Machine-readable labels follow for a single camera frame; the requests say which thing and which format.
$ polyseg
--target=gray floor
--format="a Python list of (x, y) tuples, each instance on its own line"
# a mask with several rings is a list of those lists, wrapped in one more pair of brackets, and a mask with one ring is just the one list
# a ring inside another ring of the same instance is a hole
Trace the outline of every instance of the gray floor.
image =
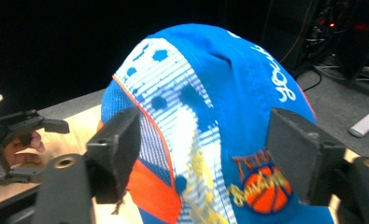
[[(369, 81), (358, 80), (349, 86), (333, 69), (324, 69), (318, 86), (305, 92), (318, 118), (318, 126), (351, 150), (369, 157), (369, 133), (363, 138), (352, 136), (348, 129), (369, 113)], [(310, 70), (297, 82), (305, 89), (319, 80)]]

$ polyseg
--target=black background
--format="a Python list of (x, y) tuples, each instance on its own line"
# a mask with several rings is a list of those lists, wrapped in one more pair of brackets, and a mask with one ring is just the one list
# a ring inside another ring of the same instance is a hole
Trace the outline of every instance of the black background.
[(105, 88), (144, 37), (181, 23), (258, 43), (268, 1), (0, 1), (0, 114)]

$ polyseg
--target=orange basketball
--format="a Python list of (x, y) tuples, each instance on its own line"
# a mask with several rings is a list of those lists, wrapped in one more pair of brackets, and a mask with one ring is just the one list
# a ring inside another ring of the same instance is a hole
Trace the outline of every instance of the orange basketball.
[(257, 169), (244, 182), (247, 204), (262, 214), (281, 210), (291, 196), (291, 186), (275, 166)]

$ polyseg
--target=human hand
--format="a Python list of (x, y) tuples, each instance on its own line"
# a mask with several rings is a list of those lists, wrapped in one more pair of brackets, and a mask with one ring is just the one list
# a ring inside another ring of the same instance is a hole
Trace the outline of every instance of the human hand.
[(32, 133), (32, 141), (28, 147), (25, 147), (19, 138), (14, 139), (4, 148), (4, 156), (9, 166), (21, 163), (41, 163), (41, 158), (35, 153), (18, 153), (26, 148), (34, 148), (37, 152), (44, 152), (45, 147), (41, 141), (41, 135), (37, 132)]

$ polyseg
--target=fabric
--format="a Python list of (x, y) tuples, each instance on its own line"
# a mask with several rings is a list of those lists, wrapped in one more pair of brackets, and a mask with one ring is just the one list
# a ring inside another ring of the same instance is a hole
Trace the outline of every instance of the fabric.
[(145, 223), (333, 223), (328, 208), (298, 203), (264, 151), (273, 107), (316, 120), (263, 48), (183, 24), (142, 40), (113, 79), (102, 121), (129, 106), (142, 111), (128, 190)]

